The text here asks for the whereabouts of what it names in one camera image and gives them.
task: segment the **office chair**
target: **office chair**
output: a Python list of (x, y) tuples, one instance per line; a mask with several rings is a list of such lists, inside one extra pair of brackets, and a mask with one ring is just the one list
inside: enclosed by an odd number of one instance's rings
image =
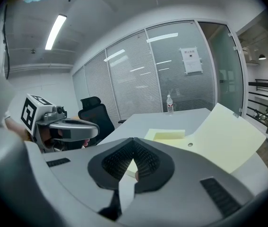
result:
[(93, 96), (81, 99), (82, 110), (78, 112), (78, 117), (95, 123), (99, 126), (100, 132), (94, 139), (91, 139), (89, 146), (96, 145), (110, 133), (115, 130), (115, 127), (107, 113), (106, 107), (101, 103), (100, 98)]

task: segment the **black grille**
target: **black grille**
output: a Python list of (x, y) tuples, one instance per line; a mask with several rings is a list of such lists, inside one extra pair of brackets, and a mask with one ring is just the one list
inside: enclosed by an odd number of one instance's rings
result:
[(214, 201), (224, 217), (240, 209), (240, 204), (218, 183), (215, 178), (200, 181), (210, 198)]
[(58, 166), (67, 162), (70, 162), (70, 160), (67, 158), (62, 158), (62, 159), (58, 159), (54, 161), (47, 161), (47, 164), (49, 167), (52, 167), (52, 166)]
[(120, 181), (132, 159), (133, 153), (131, 147), (124, 146), (104, 158), (102, 167), (108, 174)]
[(137, 169), (139, 169), (139, 179), (152, 174), (158, 169), (160, 160), (154, 153), (137, 142), (133, 143), (133, 152), (134, 161)]

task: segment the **black pad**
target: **black pad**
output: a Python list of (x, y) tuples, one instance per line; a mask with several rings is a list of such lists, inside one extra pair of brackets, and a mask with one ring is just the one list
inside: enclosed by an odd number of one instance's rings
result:
[(135, 193), (160, 189), (174, 173), (174, 162), (166, 153), (138, 138), (128, 138), (117, 146), (94, 156), (87, 170), (102, 188), (117, 190), (119, 181), (134, 159), (139, 175)]

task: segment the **cable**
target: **cable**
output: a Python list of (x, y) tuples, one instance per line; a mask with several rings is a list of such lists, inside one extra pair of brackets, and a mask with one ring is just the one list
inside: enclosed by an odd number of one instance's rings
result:
[(3, 30), (2, 30), (3, 31), (4, 42), (5, 42), (5, 46), (6, 46), (7, 58), (8, 58), (8, 72), (7, 72), (6, 79), (9, 78), (9, 74), (10, 74), (10, 54), (9, 54), (9, 48), (8, 48), (8, 42), (7, 42), (7, 36), (6, 36), (7, 7), (8, 7), (8, 5), (6, 5), (6, 7), (5, 7)]

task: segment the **paper sign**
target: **paper sign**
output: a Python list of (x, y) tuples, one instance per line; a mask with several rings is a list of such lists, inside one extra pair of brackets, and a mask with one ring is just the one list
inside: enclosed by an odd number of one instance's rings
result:
[(196, 47), (185, 49), (181, 48), (180, 51), (182, 54), (186, 74), (196, 71), (203, 72), (200, 57)]

